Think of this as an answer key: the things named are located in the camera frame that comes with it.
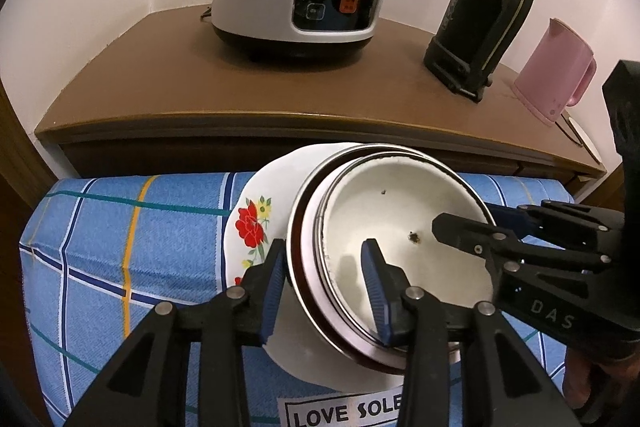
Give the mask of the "person's right hand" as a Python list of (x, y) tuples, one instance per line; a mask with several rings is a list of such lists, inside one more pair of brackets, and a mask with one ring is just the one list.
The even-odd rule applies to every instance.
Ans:
[(637, 376), (632, 363), (597, 364), (582, 353), (567, 348), (562, 389), (565, 401), (571, 409), (580, 409), (590, 398), (591, 384), (589, 377), (595, 367), (599, 367), (613, 381), (618, 381), (619, 383), (633, 381)]

